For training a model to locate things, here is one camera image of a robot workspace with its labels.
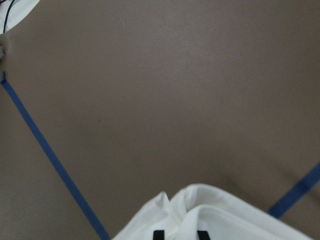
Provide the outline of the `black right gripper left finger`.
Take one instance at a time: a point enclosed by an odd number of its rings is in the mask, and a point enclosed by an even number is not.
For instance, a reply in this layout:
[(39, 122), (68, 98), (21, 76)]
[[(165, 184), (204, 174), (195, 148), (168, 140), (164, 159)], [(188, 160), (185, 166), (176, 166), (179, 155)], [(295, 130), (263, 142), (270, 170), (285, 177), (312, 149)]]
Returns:
[(164, 230), (154, 230), (152, 240), (164, 240)]

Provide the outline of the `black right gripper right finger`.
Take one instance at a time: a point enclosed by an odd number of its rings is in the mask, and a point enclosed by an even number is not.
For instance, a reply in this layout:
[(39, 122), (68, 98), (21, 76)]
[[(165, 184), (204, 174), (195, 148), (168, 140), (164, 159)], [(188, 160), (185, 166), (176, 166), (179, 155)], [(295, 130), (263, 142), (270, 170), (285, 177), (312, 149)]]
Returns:
[(206, 230), (198, 230), (197, 236), (199, 240), (211, 240), (209, 233)]

